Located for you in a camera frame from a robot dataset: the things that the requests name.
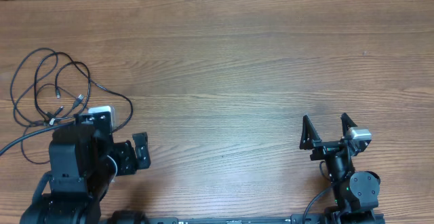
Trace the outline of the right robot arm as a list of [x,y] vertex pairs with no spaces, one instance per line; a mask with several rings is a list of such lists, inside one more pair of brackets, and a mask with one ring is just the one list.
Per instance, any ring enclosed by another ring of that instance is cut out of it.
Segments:
[[[325,165],[328,173],[323,176],[330,186],[318,193],[305,208],[301,223],[380,224],[384,215],[376,214],[380,177],[372,171],[356,171],[352,158],[366,150],[372,141],[372,133],[359,127],[346,113],[340,116],[342,136],[337,141],[323,142],[308,115],[302,119],[299,148],[310,150],[310,159]],[[310,214],[314,203],[326,193],[334,194],[335,205],[322,214]]]

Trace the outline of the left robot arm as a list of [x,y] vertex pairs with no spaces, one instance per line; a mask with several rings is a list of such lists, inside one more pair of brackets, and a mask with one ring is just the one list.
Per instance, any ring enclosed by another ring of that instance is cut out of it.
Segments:
[[108,111],[76,114],[71,125],[56,129],[49,157],[51,169],[41,177],[21,223],[99,223],[100,203],[115,177],[151,165],[147,133],[115,143]]

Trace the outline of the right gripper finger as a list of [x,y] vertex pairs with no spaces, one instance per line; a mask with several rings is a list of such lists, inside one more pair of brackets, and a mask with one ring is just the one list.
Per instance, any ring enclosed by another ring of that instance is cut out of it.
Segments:
[[357,127],[357,124],[346,114],[343,113],[340,116],[341,124],[342,124],[342,133],[345,136],[348,130],[352,127]]
[[308,115],[302,118],[302,135],[300,138],[300,149],[309,150],[318,147],[321,144],[321,138],[318,135]]

